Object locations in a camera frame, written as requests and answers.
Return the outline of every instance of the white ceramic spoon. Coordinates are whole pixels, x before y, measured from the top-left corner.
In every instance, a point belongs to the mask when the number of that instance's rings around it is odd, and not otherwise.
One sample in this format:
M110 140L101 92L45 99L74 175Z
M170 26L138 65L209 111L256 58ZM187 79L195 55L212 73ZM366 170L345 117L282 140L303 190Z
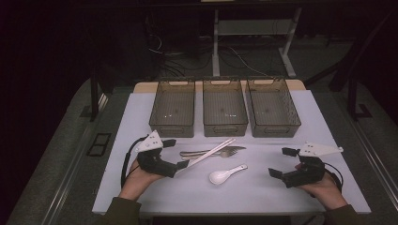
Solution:
M246 164L242 164L240 166L237 166L229 171L217 171L217 172L212 172L210 176L208 177L211 181L211 183L215 185L220 185L226 181L232 174L241 171L241 170L246 170L248 169L248 166Z

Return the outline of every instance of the metal fork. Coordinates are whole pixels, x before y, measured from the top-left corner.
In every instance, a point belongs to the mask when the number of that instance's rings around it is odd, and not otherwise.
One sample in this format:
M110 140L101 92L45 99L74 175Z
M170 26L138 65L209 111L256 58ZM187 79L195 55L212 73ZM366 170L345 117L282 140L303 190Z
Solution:
M222 157L222 158L229 158L237 153L237 149L234 150L221 150L220 152L214 153L213 157ZM189 156L181 156L183 160L190 160L190 159L197 159L204 154L196 154L196 155L189 155Z

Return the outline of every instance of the hand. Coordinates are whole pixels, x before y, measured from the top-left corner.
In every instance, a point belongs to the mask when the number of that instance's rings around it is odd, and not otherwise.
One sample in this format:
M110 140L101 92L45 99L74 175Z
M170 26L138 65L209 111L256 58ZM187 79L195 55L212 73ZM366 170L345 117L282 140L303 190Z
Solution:
M137 159L132 162L130 174L126 178L126 183L120 191L119 198L137 201L145 190L155 181L164 176L143 171Z
M325 172L321 181L298 187L310 194L313 194L327 210L343 207L347 205L345 198L336 187L333 178Z

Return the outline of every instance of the gray floor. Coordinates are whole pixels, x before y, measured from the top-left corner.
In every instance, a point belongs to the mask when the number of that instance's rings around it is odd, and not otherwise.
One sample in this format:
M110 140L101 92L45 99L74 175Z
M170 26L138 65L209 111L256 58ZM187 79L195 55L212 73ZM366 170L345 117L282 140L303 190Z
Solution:
M226 38L222 39L220 44L222 75L261 75L245 68L229 48L232 47L249 67L269 75L285 76L277 52L277 47L283 45L280 39L245 39L239 42ZM289 56L298 79L305 81L336 63L350 47L349 43L331 44L328 47L325 44L326 40L321 37L293 42ZM167 61L167 65L174 68L163 70L161 75L180 76L183 73L186 76L211 76L211 61L208 62L210 56L210 52L204 52L200 59L191 59L174 54L171 57L174 63ZM391 177L396 179L398 128L363 86L359 88L358 101L366 105L373 117L361 118L358 123L353 123L344 109L346 89L341 93L331 93L328 89L331 77L332 75L329 75L307 89L312 90L334 139L338 145L344 147L344 159L372 209L371 214L363 217L367 224L396 224L397 210L369 163L364 153L363 141L355 130L357 126L363 129L367 140L378 153ZM96 121L89 122L89 118L81 117L84 107L90 105L89 82L82 85L70 103L8 224L40 224L42 221L45 221L44 224L90 224L98 217L91 213L91 209L131 90L131 87L117 87L107 96L107 103L101 108ZM85 152L98 133L111 133L110 143L103 157L88 157ZM306 219L308 217L292 217L292 224L302 224ZM317 216L310 224L322 222L322 216Z

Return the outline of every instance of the storage tray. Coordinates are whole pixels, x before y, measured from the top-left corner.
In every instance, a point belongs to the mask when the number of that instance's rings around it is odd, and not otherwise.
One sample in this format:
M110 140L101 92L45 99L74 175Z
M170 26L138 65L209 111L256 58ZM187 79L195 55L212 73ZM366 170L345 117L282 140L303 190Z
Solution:
M161 137L193 137L195 101L194 79L160 80L149 125Z
M238 78L203 80L203 121L206 137L245 135L249 122Z
M254 137L289 138L301 126L283 78L249 77L246 97Z

